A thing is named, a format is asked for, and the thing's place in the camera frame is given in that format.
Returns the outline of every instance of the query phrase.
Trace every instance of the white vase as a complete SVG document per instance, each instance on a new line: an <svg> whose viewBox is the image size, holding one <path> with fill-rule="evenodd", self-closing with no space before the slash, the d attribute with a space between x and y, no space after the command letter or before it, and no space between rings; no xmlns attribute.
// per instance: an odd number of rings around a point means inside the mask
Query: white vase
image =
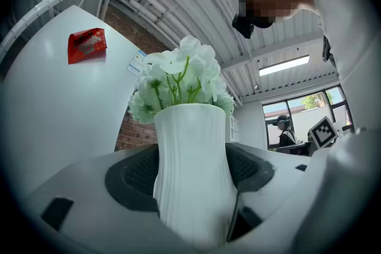
<svg viewBox="0 0 381 254"><path fill-rule="evenodd" d="M206 104L155 116L159 172L154 198L162 222L196 250L224 245L236 188L225 151L225 112Z"/></svg>

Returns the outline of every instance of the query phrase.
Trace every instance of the white table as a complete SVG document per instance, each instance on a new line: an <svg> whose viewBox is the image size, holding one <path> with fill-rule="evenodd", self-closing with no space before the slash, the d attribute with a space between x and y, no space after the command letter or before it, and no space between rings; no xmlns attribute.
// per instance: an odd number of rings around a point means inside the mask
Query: white table
<svg viewBox="0 0 381 254"><path fill-rule="evenodd" d="M69 35L95 27L105 29L106 58L68 65ZM137 79L126 68L138 50L76 6L23 48L0 91L2 156L17 196L73 162L114 151Z"/></svg>

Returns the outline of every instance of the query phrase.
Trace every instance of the white pipe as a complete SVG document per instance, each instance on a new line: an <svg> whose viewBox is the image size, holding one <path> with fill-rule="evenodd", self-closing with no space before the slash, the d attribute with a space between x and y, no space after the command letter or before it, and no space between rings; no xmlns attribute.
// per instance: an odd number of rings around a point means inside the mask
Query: white pipe
<svg viewBox="0 0 381 254"><path fill-rule="evenodd" d="M149 23L157 32L159 32L161 35L164 36L165 39L167 39L173 46L176 48L179 47L179 44L176 43L172 38L170 38L161 28L157 26L154 22L152 22L146 15L139 12L135 7L133 7L128 1L126 0L120 0L126 7L130 8L133 12L135 12L139 17L141 17L143 20L145 20L147 23Z"/></svg>
<svg viewBox="0 0 381 254"><path fill-rule="evenodd" d="M149 2L156 10L158 10L169 22L173 24L174 27L179 29L184 36L190 35L189 30L171 13L168 9L161 5L157 0L145 0Z"/></svg>
<svg viewBox="0 0 381 254"><path fill-rule="evenodd" d="M175 34L172 29L170 29L165 23L162 21L158 21L158 18L150 12L148 9L143 7L140 3L138 3L136 0L130 0L130 4L139 12L141 12L143 15L147 16L151 22L154 24L157 24L158 27L160 27L164 32L166 32L175 42L180 42L181 38L178 37L177 34Z"/></svg>
<svg viewBox="0 0 381 254"><path fill-rule="evenodd" d="M224 74L223 72L222 72L222 75L223 75L223 77L224 77L224 79L225 79L225 81L226 81L226 86L227 86L228 90L232 93L232 95L234 96L234 98L235 98L235 100L236 100L236 103L237 103L240 107L242 107L242 102L241 102L241 100L238 98L237 93L234 91L232 85L231 85L230 82L227 80L227 78L226 78L226 76L225 76L225 74Z"/></svg>

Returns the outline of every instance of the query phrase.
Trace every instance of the ceiling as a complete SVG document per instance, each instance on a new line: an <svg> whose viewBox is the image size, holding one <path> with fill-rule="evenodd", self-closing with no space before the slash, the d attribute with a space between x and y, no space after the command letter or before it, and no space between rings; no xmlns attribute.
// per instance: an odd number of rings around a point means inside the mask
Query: ceiling
<svg viewBox="0 0 381 254"><path fill-rule="evenodd" d="M157 0L171 18L139 1L160 19L160 30L171 39L169 47L193 35L216 50L229 91L238 104L265 98L269 92L274 96L285 89L295 91L337 81L331 63L322 61L323 34L318 16L312 12L301 11L267 29L255 29L252 38L246 40L231 26L235 0ZM260 68L303 55L310 55L308 64L259 76Z"/></svg>

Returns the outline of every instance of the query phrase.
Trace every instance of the window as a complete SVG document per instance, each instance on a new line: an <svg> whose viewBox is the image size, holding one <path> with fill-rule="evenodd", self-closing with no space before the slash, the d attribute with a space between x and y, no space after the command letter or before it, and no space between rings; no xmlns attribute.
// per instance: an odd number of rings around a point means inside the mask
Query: window
<svg viewBox="0 0 381 254"><path fill-rule="evenodd" d="M277 119L280 115L289 116L286 102L263 106L265 120Z"/></svg>
<svg viewBox="0 0 381 254"><path fill-rule="evenodd" d="M290 119L290 127L295 132L296 138L303 142L308 141L309 129L325 116L337 127L346 127L345 129L350 128L352 132L354 131L351 112L340 86L293 100L264 105L263 112L269 149L276 148L279 143L280 130L272 124L280 115Z"/></svg>
<svg viewBox="0 0 381 254"><path fill-rule="evenodd" d="M290 116L286 102L263 106L264 118L267 128L267 144L270 148L274 148L279 144L279 136L281 131L278 126L273 126L276 119L280 115Z"/></svg>
<svg viewBox="0 0 381 254"><path fill-rule="evenodd" d="M288 101L295 136L307 142L309 129L325 116L332 120L331 110L323 92Z"/></svg>
<svg viewBox="0 0 381 254"><path fill-rule="evenodd" d="M331 105L334 105L334 104L337 104L337 103L344 101L344 98L343 98L341 91L339 90L338 87L329 89L326 92L327 92L327 96L329 98L329 102Z"/></svg>

